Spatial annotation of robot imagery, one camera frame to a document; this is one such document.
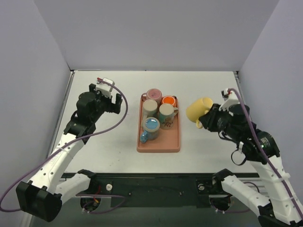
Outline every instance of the mug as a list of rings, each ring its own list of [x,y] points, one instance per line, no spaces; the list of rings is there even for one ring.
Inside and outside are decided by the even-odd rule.
[[[212,99],[208,97],[200,98],[186,109],[186,116],[190,121],[196,123],[197,128],[201,129],[203,125],[199,121],[199,117],[207,114],[213,104]]]
[[[153,99],[159,105],[161,103],[161,99],[162,99],[162,92],[159,89],[152,88],[152,89],[149,89],[146,93],[143,93],[141,95],[141,98],[143,100]]]
[[[164,103],[159,108],[159,122],[160,128],[170,129],[174,124],[174,117],[178,113],[178,108],[173,107],[172,104]]]
[[[174,96],[165,96],[165,97],[163,97],[161,103],[162,104],[164,104],[164,103],[172,104],[173,107],[177,106],[176,97],[174,97]]]
[[[141,126],[143,127],[142,123],[148,117],[157,117],[157,109],[158,104],[153,99],[148,99],[143,102],[142,105],[142,121]]]
[[[159,135],[160,123],[157,118],[149,117],[143,122],[143,133],[140,136],[140,142],[146,143],[148,140],[154,140]]]

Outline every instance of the pink tray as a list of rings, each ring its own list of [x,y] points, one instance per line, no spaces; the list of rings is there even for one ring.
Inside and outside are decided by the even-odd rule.
[[[180,110],[179,113],[175,116],[174,125],[169,130],[159,129],[159,136],[155,140],[149,140],[146,143],[140,142],[140,135],[143,132],[141,127],[142,120],[142,105],[143,100],[140,99],[140,114],[139,114],[139,123],[138,123],[138,138],[137,138],[137,151],[142,153],[172,153],[180,151]]]

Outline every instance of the bolt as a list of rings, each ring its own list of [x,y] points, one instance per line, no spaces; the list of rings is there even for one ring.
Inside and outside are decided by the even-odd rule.
[[[109,183],[106,185],[106,190],[111,191],[113,189],[113,186]]]
[[[198,185],[198,189],[200,190],[200,191],[203,191],[204,189],[205,189],[205,187],[204,187],[204,185],[203,184],[199,184]]]

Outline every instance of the gray floor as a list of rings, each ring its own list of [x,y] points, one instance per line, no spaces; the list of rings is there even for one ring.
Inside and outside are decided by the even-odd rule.
[[[110,200],[103,199],[103,207],[108,209]],[[235,201],[231,208],[245,209]],[[57,218],[47,223],[33,218],[31,227],[260,227],[254,213],[216,214],[214,209],[182,208],[120,208],[107,214],[87,215],[81,213],[80,200],[69,200]]]

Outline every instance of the yellow mug handle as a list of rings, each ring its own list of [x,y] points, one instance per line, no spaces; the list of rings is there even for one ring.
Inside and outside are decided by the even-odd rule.
[[[196,127],[201,129],[203,128],[203,124],[199,120],[196,120]]]

